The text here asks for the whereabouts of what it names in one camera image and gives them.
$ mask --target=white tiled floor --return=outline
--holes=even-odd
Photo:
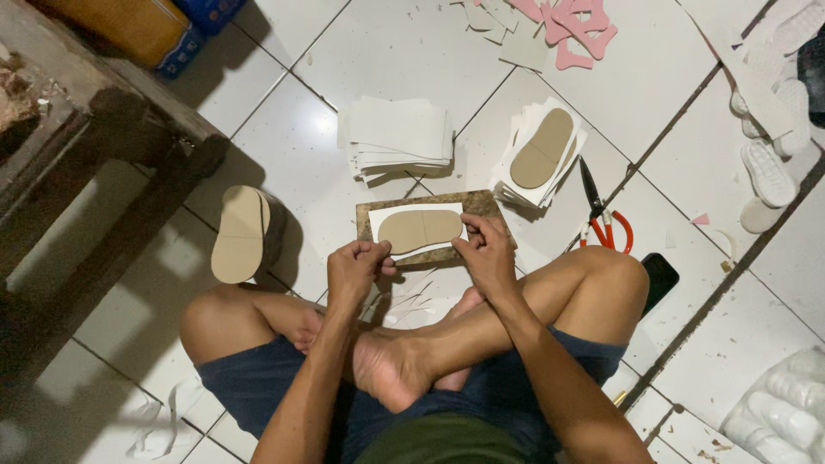
[[[683,1],[718,8],[739,31],[765,4]],[[676,0],[607,2],[606,10],[620,32],[593,70],[558,71],[551,51],[546,69],[537,74],[499,61],[498,47],[465,31],[462,7],[448,2],[250,0],[181,80],[170,84],[233,137],[225,163],[94,310],[32,397],[0,423],[0,434],[14,428],[29,443],[48,443],[24,451],[34,462],[125,460],[140,424],[130,414],[145,402],[145,392],[167,402],[172,388],[194,375],[177,337],[177,316],[215,284],[210,250],[220,199],[232,185],[259,187],[286,204],[291,216],[284,253],[267,284],[321,303],[326,257],[355,237],[357,203],[487,188],[511,117],[524,105],[554,97],[585,119],[589,139],[582,156],[600,194],[608,197],[716,61]],[[752,191],[739,161],[744,138],[728,107],[730,93],[724,71],[717,73],[610,205],[634,227],[632,255],[661,253],[681,276],[642,320],[619,371],[604,385],[611,399],[634,389],[725,278],[719,264],[730,249],[716,230],[736,239],[737,258],[757,239],[738,223]],[[400,173],[369,189],[353,182],[336,147],[334,108],[361,95],[426,97],[450,110],[457,134],[452,172],[420,182]],[[800,178],[817,157],[818,151],[794,159],[789,169]],[[15,271],[9,288],[22,295],[55,288],[146,182],[127,164],[107,164]],[[765,369],[796,349],[823,343],[808,327],[825,335],[818,310],[825,265],[811,259],[825,252],[814,238],[825,226],[817,214],[823,203],[825,187],[819,186],[753,272],[739,278],[629,409],[630,423],[648,439],[660,464],[704,464],[702,450],[719,462],[755,463],[738,448],[716,452],[712,440],[727,441],[714,428]],[[548,210],[500,206],[519,244],[519,276],[561,254],[589,212],[577,167]],[[705,212],[710,225],[689,223]],[[85,225],[87,235],[70,235],[78,225]],[[667,231],[675,248],[665,248]],[[615,234],[622,245],[622,229]],[[61,266],[44,265],[55,258]],[[436,313],[411,313],[403,318],[406,327],[440,319],[471,285],[462,267],[440,268],[428,279]],[[397,291],[398,283],[392,288]],[[687,411],[677,413],[674,404]],[[255,439],[211,394],[185,418],[181,431],[188,439],[161,462],[230,464],[252,456]],[[658,436],[649,437],[665,418]],[[66,434],[63,424],[78,432]]]

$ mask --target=small pink triangle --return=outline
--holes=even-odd
[[[710,219],[708,218],[708,213],[704,213],[703,215],[697,216],[693,218],[691,224],[701,224],[701,225],[708,225],[710,224]]]

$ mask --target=navy shorts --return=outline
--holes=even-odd
[[[625,354],[624,346],[550,330],[600,386],[616,372]],[[260,439],[304,359],[286,337],[278,336],[265,345],[204,363],[197,371],[238,426]],[[554,462],[553,455],[561,448],[541,414],[518,352],[511,350],[473,367],[460,392],[429,391],[399,414],[342,381],[326,461],[353,462],[395,421],[443,412],[471,415],[506,429],[531,462]]]

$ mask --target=hand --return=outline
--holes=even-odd
[[[389,257],[392,245],[388,241],[379,244],[355,240],[346,244],[327,258],[329,285],[328,307],[337,310],[361,309],[372,282],[380,275],[393,276],[397,269]]]
[[[502,220],[467,213],[461,215],[461,220],[468,232],[478,235],[469,242],[457,237],[452,244],[467,261],[478,291],[490,301],[517,295],[516,259]]]

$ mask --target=bare foot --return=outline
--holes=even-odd
[[[352,376],[359,390],[399,413],[432,385],[432,376],[418,359],[415,348],[403,338],[362,332],[352,351]]]
[[[460,315],[464,314],[465,312],[472,310],[474,307],[484,303],[484,297],[481,296],[478,290],[474,286],[468,288],[464,291],[464,294],[455,306],[450,309],[450,312],[444,316],[445,320],[455,319]],[[450,375],[443,376],[441,379],[436,381],[433,384],[433,388],[438,390],[452,390],[452,391],[461,391],[464,387],[464,383],[467,381],[467,376],[469,376],[470,368],[467,367],[466,369],[462,369],[458,372],[453,372]]]

